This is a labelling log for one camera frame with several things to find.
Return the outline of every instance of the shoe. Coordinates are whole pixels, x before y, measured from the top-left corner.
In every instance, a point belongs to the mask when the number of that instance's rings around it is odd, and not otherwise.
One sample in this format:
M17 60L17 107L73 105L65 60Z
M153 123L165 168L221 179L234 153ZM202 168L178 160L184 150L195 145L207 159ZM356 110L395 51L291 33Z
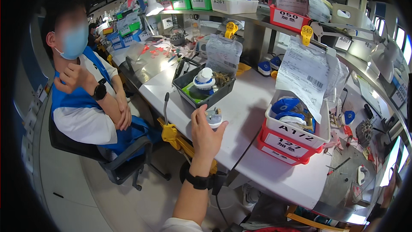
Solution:
M243 206L246 208L253 208L260 197L260 191L249 184L242 186L243 191Z

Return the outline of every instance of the black mesh chair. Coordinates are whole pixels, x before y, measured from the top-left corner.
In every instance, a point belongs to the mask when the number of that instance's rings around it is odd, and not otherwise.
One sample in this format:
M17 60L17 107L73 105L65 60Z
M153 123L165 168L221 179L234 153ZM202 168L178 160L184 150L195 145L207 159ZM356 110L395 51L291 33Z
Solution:
M49 117L49 136L53 148L98 161L100 166L107 173L110 181L116 185L121 185L134 173L132 185L140 191L142 187L137 184L137 178L139 174L143 172L143 167L145 164L152 167L154 171L156 171L156 173L164 179L170 180L171 178L169 173L163 174L160 170L153 166L153 164L151 164L152 152L159 149L160 146L153 146L150 140L145 136L137 139L113 161L109 161L103 157L96 145L76 142L67 137L64 133L60 132L51 118L51 113ZM145 148L144 154L127 161L142 148Z

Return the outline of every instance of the gray plastic basket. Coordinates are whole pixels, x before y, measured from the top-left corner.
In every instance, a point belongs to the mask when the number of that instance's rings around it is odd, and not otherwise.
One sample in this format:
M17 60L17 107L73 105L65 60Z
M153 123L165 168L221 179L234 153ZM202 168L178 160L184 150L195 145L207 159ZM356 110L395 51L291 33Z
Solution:
M223 97L228 95L234 86L234 81L236 78L233 78L231 81L229 81L224 87L220 88L217 92L215 92L213 95L210 95L208 98L203 100L200 103L196 103L192 98L190 98L183 90L182 88L186 87L189 83L193 81L193 78L199 73L200 70L202 70L205 67L206 64L203 64L189 72L187 72L184 75L181 75L180 77L176 78L173 80L173 85L178 89L179 94L190 103L194 108L199 108L200 106L207 104L208 109L212 107L216 102L220 101Z

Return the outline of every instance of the blue vest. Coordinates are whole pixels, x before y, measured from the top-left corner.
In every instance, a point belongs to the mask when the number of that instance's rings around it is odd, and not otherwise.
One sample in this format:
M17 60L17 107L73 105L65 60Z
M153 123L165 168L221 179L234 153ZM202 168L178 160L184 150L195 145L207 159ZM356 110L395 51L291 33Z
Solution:
M87 46L83 54L90 59L96 67L100 70L100 73L110 84L110 77L105 69L104 65L101 63L100 59L94 54L92 49ZM59 77L59 72L55 71L55 77ZM52 118L55 109L60 107L70 107L70 108L98 108L101 110L100 105L97 104L95 100L81 87L77 88L71 94L59 91L54 85L52 86L53 96L52 96ZM117 143L100 145L101 147L111 149L117 155L120 155L127 147L129 147L133 142L135 142L139 137L147 136L149 140L155 144L159 142L161 138L161 132L150 127L150 125L143 119L132 116L131 125L124 131L117 130ZM133 157L141 155L144 153L144 149L138 151Z

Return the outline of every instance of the white t-shirt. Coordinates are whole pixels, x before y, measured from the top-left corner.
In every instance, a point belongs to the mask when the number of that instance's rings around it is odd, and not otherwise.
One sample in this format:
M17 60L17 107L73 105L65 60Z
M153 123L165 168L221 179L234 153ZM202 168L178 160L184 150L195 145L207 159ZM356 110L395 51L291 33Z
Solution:
M202 228L193 220L168 218L162 226L161 232L203 232Z
M117 69L112 67L96 52L93 52L103 63L110 80L118 75ZM94 75L96 81L103 79L100 70L84 54L79 56L80 65ZM115 97L116 92L108 81L105 83L107 92ZM113 121L103 110L98 108L68 108L60 107L54 110L53 120L59 129L71 139L97 145L117 143L116 128Z

